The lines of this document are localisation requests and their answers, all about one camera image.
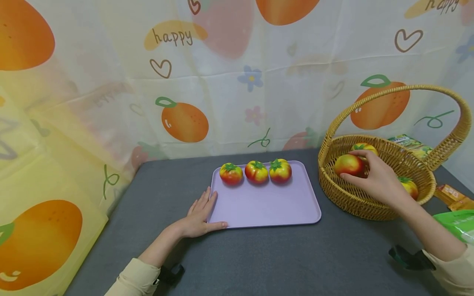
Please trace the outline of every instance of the basket handle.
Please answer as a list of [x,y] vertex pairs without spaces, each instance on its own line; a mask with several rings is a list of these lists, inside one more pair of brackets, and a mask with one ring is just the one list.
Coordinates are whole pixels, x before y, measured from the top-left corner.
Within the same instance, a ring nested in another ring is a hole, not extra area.
[[471,129],[471,111],[469,110],[466,101],[464,101],[462,97],[454,91],[446,89],[444,87],[426,84],[408,86],[405,85],[384,90],[371,96],[365,97],[362,100],[359,100],[351,106],[347,107],[336,117],[336,119],[332,121],[331,125],[329,126],[328,131],[326,132],[326,136],[324,137],[323,144],[321,145],[321,151],[319,153],[320,159],[322,161],[326,159],[326,156],[329,152],[329,146],[331,144],[332,138],[334,137],[334,134],[336,133],[336,130],[339,128],[344,119],[346,119],[352,112],[359,109],[365,103],[368,103],[376,98],[380,98],[382,96],[404,90],[432,90],[440,92],[450,96],[459,105],[461,115],[455,128],[446,138],[444,138],[443,141],[441,141],[441,143],[436,146],[433,151],[431,151],[430,154],[428,154],[428,156],[424,160],[422,160],[422,162],[430,170],[436,170],[446,159],[448,159],[448,157],[459,147],[459,145],[461,145],[461,143],[466,139],[467,135],[469,134],[469,130]]

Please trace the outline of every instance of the person's left hand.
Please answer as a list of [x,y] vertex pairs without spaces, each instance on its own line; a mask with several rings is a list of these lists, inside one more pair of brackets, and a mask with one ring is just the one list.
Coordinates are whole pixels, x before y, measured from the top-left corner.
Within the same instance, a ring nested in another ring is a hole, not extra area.
[[196,199],[188,211],[188,215],[177,221],[183,231],[183,237],[198,237],[211,231],[227,228],[227,222],[207,223],[206,220],[217,199],[214,191],[209,199],[210,187],[204,191],[199,199]]

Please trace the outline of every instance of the snack package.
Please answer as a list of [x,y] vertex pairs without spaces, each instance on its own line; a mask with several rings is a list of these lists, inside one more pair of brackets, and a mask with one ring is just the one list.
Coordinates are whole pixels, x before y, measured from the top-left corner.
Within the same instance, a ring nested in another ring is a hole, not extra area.
[[435,194],[451,211],[474,210],[474,201],[448,184],[436,188]]
[[425,158],[428,154],[430,154],[431,151],[433,151],[433,148],[405,134],[389,138],[388,140],[391,142],[398,143],[406,147],[408,150],[412,150],[420,159]]
[[434,215],[455,237],[474,245],[474,210],[461,210]]

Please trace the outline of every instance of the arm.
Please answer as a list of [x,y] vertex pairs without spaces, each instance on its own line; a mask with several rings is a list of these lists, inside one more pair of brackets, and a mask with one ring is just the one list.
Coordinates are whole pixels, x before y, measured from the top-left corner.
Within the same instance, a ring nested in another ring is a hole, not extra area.
[[198,237],[226,228],[226,222],[206,222],[216,202],[217,192],[214,192],[210,198],[209,195],[210,188],[208,187],[199,200],[194,201],[185,218],[165,228],[138,259],[132,259],[105,296],[152,295],[158,284],[160,267],[182,238]]
[[438,223],[406,191],[405,195],[398,205],[391,207],[405,220],[425,250],[446,262],[461,257],[467,249],[466,244]]
[[369,176],[362,179],[341,174],[340,177],[390,206],[405,220],[426,249],[425,255],[436,266],[433,274],[446,290],[452,295],[474,295],[474,248],[458,240],[414,201],[393,169],[373,152],[356,150],[351,154],[368,160]]

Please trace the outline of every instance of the blue flower print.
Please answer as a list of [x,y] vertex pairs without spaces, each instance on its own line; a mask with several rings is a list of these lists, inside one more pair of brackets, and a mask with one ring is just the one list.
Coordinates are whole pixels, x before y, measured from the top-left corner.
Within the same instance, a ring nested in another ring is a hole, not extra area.
[[244,66],[244,75],[237,77],[237,80],[241,83],[247,84],[248,92],[252,92],[254,90],[254,85],[257,87],[262,87],[264,82],[262,81],[262,71],[259,69],[250,68],[250,66]]
[[474,35],[469,38],[466,45],[458,47],[456,53],[461,55],[457,63],[464,62],[469,56],[474,57]]

